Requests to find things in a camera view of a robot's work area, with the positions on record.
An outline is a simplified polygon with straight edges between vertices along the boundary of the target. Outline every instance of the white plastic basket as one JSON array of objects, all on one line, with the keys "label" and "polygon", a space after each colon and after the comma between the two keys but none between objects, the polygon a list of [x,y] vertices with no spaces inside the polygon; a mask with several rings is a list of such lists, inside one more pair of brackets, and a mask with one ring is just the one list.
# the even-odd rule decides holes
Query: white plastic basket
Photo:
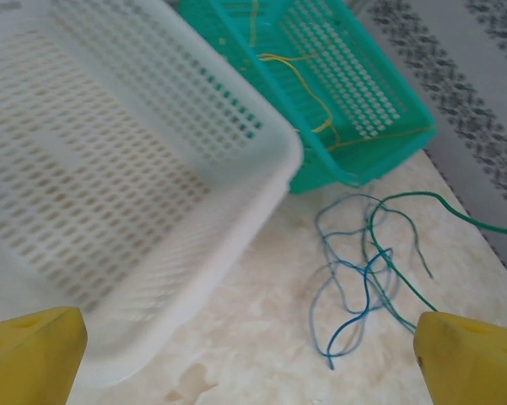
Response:
[{"label": "white plastic basket", "polygon": [[161,0],[2,3],[0,321],[80,307],[78,378],[114,383],[200,309],[299,140]]}]

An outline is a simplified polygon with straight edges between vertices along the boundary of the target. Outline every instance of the electrical wire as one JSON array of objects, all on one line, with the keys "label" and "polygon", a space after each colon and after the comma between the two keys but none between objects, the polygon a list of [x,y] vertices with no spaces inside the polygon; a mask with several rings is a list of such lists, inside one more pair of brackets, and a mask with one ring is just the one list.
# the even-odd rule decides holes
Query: electrical wire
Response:
[{"label": "electrical wire", "polygon": [[332,146],[328,147],[328,152],[333,152],[336,149],[346,148],[348,146],[352,146],[352,145],[355,145],[355,144],[358,144],[358,143],[367,143],[367,142],[372,142],[372,141],[381,141],[382,139],[390,139],[390,138],[408,137],[408,136],[411,136],[411,135],[415,135],[417,133],[431,131],[433,129],[435,129],[435,126],[417,128],[417,129],[413,129],[412,131],[407,131],[407,132],[400,132],[400,133],[392,133],[392,134],[387,134],[387,135],[380,135],[378,137],[361,138],[361,139],[354,139],[353,141],[339,142],[339,143],[335,143]]},{"label": "electrical wire", "polygon": [[276,55],[274,53],[261,53],[259,54],[259,57],[277,57],[280,59],[283,59],[287,62],[302,62],[302,61],[308,61],[310,59],[314,59],[322,54],[322,52],[326,51],[330,45],[334,43],[333,39],[331,38],[328,40],[321,48],[317,49],[315,52],[309,53],[307,55],[303,55],[301,57],[282,57],[281,55]]},{"label": "electrical wire", "polygon": [[373,241],[373,244],[375,245],[377,251],[380,253],[380,255],[382,256],[382,258],[386,262],[386,265],[399,276],[399,278],[403,281],[403,283],[405,283],[408,286],[408,288],[410,288],[410,290],[422,302],[424,302],[424,304],[426,304],[432,311],[437,311],[437,309],[429,301],[427,301],[414,288],[414,286],[407,280],[407,278],[405,278],[405,276],[397,269],[396,265],[391,260],[391,258],[384,253],[384,249],[382,248],[382,246],[380,245],[379,241],[377,240],[377,238],[375,236],[375,222],[374,221],[375,221],[375,215],[379,211],[379,209],[382,209],[384,207],[384,204],[387,203],[390,200],[395,200],[395,199],[403,198],[403,197],[412,197],[412,196],[425,196],[425,197],[435,198],[437,201],[440,202],[440,204],[449,213],[451,213],[452,215],[456,216],[459,219],[462,219],[465,222],[468,222],[469,224],[473,224],[477,228],[480,228],[480,229],[483,229],[483,230],[490,230],[492,232],[497,232],[497,233],[500,233],[500,234],[503,234],[503,235],[507,235],[507,229],[506,228],[501,228],[501,227],[498,227],[498,226],[493,226],[493,225],[485,224],[483,222],[480,222],[480,221],[477,221],[475,219],[472,219],[471,217],[468,217],[465,214],[460,213],[459,211],[456,211],[442,196],[440,196],[439,194],[437,194],[435,192],[402,192],[402,193],[399,193],[399,194],[394,194],[394,195],[388,196],[388,197],[380,200],[380,202],[373,209],[373,212],[369,216],[369,221],[368,221],[368,225],[367,225],[367,228],[368,228],[368,231],[369,231],[369,233],[371,235],[371,239]]},{"label": "electrical wire", "polygon": [[339,137],[339,134],[337,133],[336,128],[332,124],[334,116],[333,116],[332,112],[330,111],[330,108],[328,108],[328,106],[325,104],[325,102],[322,101],[315,93],[313,93],[313,91],[310,89],[310,86],[307,84],[307,82],[305,81],[305,79],[302,77],[302,74],[299,72],[299,70],[296,67],[293,66],[292,63],[287,62],[286,60],[282,59],[281,57],[278,57],[278,56],[275,56],[275,55],[274,56],[270,56],[270,57],[262,57],[261,60],[263,62],[277,61],[277,62],[281,62],[284,65],[288,66],[293,71],[293,73],[296,75],[296,77],[298,78],[298,80],[300,81],[300,83],[302,84],[302,86],[304,87],[305,91],[307,91],[307,93],[311,97],[313,97],[321,105],[322,109],[328,115],[328,118],[324,121],[324,123],[322,125],[320,125],[319,127],[315,128],[313,130],[313,132],[315,132],[315,133],[322,132],[325,129],[327,129],[328,127],[331,127],[332,130]]},{"label": "electrical wire", "polygon": [[256,17],[259,13],[259,0],[251,0],[250,46],[256,46]]},{"label": "electrical wire", "polygon": [[[333,210],[339,204],[347,201],[350,198],[356,198],[356,197],[365,197],[368,199],[368,204],[364,210],[364,218],[363,218],[364,224],[363,224],[363,226],[360,229],[355,229],[355,230],[350,230],[350,231],[338,231],[338,232],[325,233],[321,227],[322,217],[326,213]],[[327,207],[323,208],[316,215],[316,218],[315,218],[315,226],[316,226],[319,236],[321,237],[321,241],[323,244],[323,252],[324,252],[324,255],[326,258],[326,265],[324,267],[322,267],[320,270],[322,270],[324,268],[330,269],[330,277],[317,290],[314,299],[311,301],[310,310],[309,310],[309,327],[310,327],[311,338],[313,340],[313,344],[315,346],[317,353],[328,358],[328,360],[329,360],[328,364],[331,368],[333,368],[333,361],[332,361],[333,359],[351,354],[353,351],[355,351],[359,347],[359,345],[361,344],[362,339],[364,337],[365,322],[367,319],[367,315],[370,312],[378,311],[382,308],[386,308],[394,316],[394,318],[397,319],[409,332],[414,333],[414,331],[416,329],[416,327],[411,322],[402,318],[397,313],[397,311],[393,307],[393,305],[391,304],[391,302],[396,298],[397,294],[399,293],[399,290],[402,285],[399,277],[397,277],[397,275],[395,277],[393,277],[393,275],[395,275],[395,273],[393,273],[392,270],[390,270],[390,268],[388,266],[384,266],[381,270],[377,270],[377,271],[375,271],[372,268],[373,264],[378,260],[378,257],[380,256],[380,254],[377,255],[378,257],[374,258],[373,260],[370,260],[367,258],[367,253],[366,253],[365,254],[366,259],[364,262],[365,265],[358,266],[358,265],[352,264],[351,262],[349,262],[347,260],[342,259],[335,252],[332,245],[330,244],[330,239],[332,239],[334,237],[351,236],[351,235],[357,235],[357,234],[361,234],[363,236],[367,233],[368,219],[371,214],[370,209],[373,207],[373,205],[371,204],[372,201],[378,202],[379,200],[377,198],[372,197],[367,194],[358,194],[357,193],[357,194],[347,195],[345,197],[342,197],[342,198],[336,200],[335,202],[331,203]],[[385,213],[382,215],[382,217],[378,220],[377,223],[375,223],[375,226],[382,224],[386,220],[388,213],[389,213],[389,211],[387,208]],[[365,239],[363,237],[361,239],[362,239],[362,244],[363,244],[362,248],[363,248],[363,251],[365,251],[365,246],[364,246]],[[393,254],[393,250],[386,249],[386,254],[391,257],[391,255]],[[344,288],[341,285],[341,283],[339,282],[338,277],[337,277],[338,270],[341,268],[347,268],[352,271],[356,271],[358,274],[360,274],[360,276],[362,278],[365,278],[366,279],[365,283],[368,286],[364,287],[364,291],[366,290],[366,288],[368,289],[367,294],[369,295],[369,297],[371,296],[371,294],[376,294],[377,299],[375,300],[375,302],[372,303],[371,300],[369,300],[369,303],[366,302],[367,305],[365,306],[365,308],[363,310],[361,310],[361,309],[355,310],[355,309],[350,308],[348,305],[348,302],[347,302],[347,297],[345,295]],[[379,280],[379,277],[383,276],[383,275],[386,275],[386,280],[384,283],[381,283]],[[326,351],[323,351],[321,349],[321,346],[318,341],[318,337],[316,336],[316,325],[315,325],[315,309],[316,309],[317,303],[318,303],[320,297],[322,296],[322,294],[325,292],[325,290],[332,284],[335,285],[335,287],[337,288],[337,291],[339,292],[343,309],[346,312],[348,312],[349,314],[354,315],[354,318],[351,321],[346,322],[343,325],[343,328],[340,328],[339,332],[336,332],[332,336],[332,339],[331,339],[332,344],[337,339],[337,336],[345,328],[347,328],[353,324],[357,325],[357,328],[353,331],[353,334],[351,335],[351,337],[347,341],[347,343],[343,346],[343,349],[340,352],[335,353],[335,354],[332,353],[332,351],[331,351],[332,347],[330,347]]]}]

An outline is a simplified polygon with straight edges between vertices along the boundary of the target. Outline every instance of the yellow object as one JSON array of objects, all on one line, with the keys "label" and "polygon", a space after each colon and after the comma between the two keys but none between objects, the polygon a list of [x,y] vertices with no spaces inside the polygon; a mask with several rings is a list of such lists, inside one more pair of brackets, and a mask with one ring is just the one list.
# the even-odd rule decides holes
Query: yellow object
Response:
[{"label": "yellow object", "polygon": [[435,405],[507,405],[507,329],[424,313],[414,353]]},{"label": "yellow object", "polygon": [[312,53],[307,54],[307,55],[303,55],[302,57],[283,57],[281,55],[276,55],[274,53],[261,53],[261,54],[259,54],[259,57],[260,58],[263,58],[263,57],[276,57],[278,59],[283,59],[284,61],[287,61],[287,62],[308,61],[310,59],[313,59],[314,57],[318,57],[320,54],[322,54],[322,52],[324,52],[326,49],[328,49],[329,45],[331,45],[332,43],[333,43],[333,40],[330,39],[321,48],[319,48],[317,51],[312,52]]},{"label": "yellow object", "polygon": [[332,112],[330,111],[328,106],[325,104],[325,102],[322,101],[315,93],[313,93],[313,91],[311,91],[310,86],[308,86],[308,84],[305,82],[304,78],[302,77],[302,75],[300,74],[298,69],[296,67],[294,67],[290,62],[287,62],[285,59],[282,59],[281,57],[278,57],[277,55],[261,57],[261,60],[263,62],[270,62],[270,61],[281,62],[281,63],[287,65],[294,72],[294,74],[296,75],[296,77],[298,78],[298,80],[300,81],[302,86],[304,86],[305,91],[307,91],[307,93],[311,97],[313,97],[321,105],[322,109],[328,115],[328,118],[326,119],[326,121],[322,125],[320,125],[318,128],[314,129],[313,132],[315,132],[315,133],[322,132],[326,128],[330,127],[334,131],[334,133],[336,134],[336,137],[339,139],[339,134],[337,133],[336,128],[332,125],[333,119],[334,119]]},{"label": "yellow object", "polygon": [[380,141],[382,139],[388,139],[388,138],[408,137],[410,135],[415,135],[415,134],[420,133],[422,131],[429,131],[431,129],[434,129],[434,127],[423,127],[423,128],[418,128],[418,129],[414,129],[412,131],[407,131],[407,132],[391,133],[391,134],[388,134],[388,135],[381,135],[379,137],[354,139],[353,141],[336,143],[335,145],[330,146],[327,150],[328,150],[328,152],[333,152],[336,149],[345,148],[347,146],[355,145],[357,143]]},{"label": "yellow object", "polygon": [[77,308],[0,322],[0,405],[63,405],[86,349]]}]

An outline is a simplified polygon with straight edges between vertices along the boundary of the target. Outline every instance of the table surface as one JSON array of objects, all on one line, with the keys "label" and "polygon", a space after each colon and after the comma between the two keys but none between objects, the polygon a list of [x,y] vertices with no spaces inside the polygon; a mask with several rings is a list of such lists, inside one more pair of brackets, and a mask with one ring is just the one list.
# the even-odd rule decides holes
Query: table surface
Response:
[{"label": "table surface", "polygon": [[[462,209],[424,153],[377,181],[374,194],[420,190],[438,192]],[[413,336],[385,310],[369,315],[362,345],[337,359],[334,371],[313,349],[307,314],[327,279],[326,270],[318,271],[324,259],[313,218],[345,192],[353,191],[336,185],[287,197],[204,309],[144,370],[117,386],[74,386],[68,404],[431,403]],[[358,228],[362,207],[358,199],[339,206],[327,219],[329,229]],[[390,207],[414,219],[434,273],[430,279],[413,253],[408,224],[391,215],[376,234],[384,247],[394,248],[394,260],[409,280],[440,311],[507,327],[507,272],[477,229],[450,216],[433,198],[408,197]],[[359,262],[357,240],[335,246]],[[363,306],[363,281],[349,272],[342,282],[349,303]],[[412,321],[427,310],[406,288],[395,306]],[[316,314],[326,346],[349,315],[330,290]]]}]

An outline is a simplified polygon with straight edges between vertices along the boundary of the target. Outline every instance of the marble countertop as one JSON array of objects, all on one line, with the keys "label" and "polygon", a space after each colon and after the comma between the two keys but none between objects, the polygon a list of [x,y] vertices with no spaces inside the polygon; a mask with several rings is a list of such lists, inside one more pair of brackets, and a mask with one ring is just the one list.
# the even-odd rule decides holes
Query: marble countertop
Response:
[{"label": "marble countertop", "polygon": [[[375,184],[377,197],[419,190],[438,192],[462,209],[423,153]],[[287,197],[204,309],[144,370],[117,386],[74,386],[68,405],[431,403],[413,336],[385,310],[369,315],[361,347],[337,359],[334,371],[313,349],[307,313],[327,278],[326,271],[317,271],[324,260],[313,218],[344,192],[349,190],[337,185]],[[408,224],[390,216],[376,233],[383,246],[394,248],[394,260],[409,280],[440,311],[507,327],[507,272],[480,233],[432,198],[404,198],[390,206],[416,222],[434,273],[429,279],[413,253]],[[358,201],[346,202],[330,214],[331,229],[356,229],[361,214]],[[356,240],[337,248],[359,262]],[[350,303],[363,305],[361,280],[342,281]],[[407,288],[395,306],[412,321],[427,310]],[[326,293],[316,313],[326,346],[349,315],[335,291]]]}]

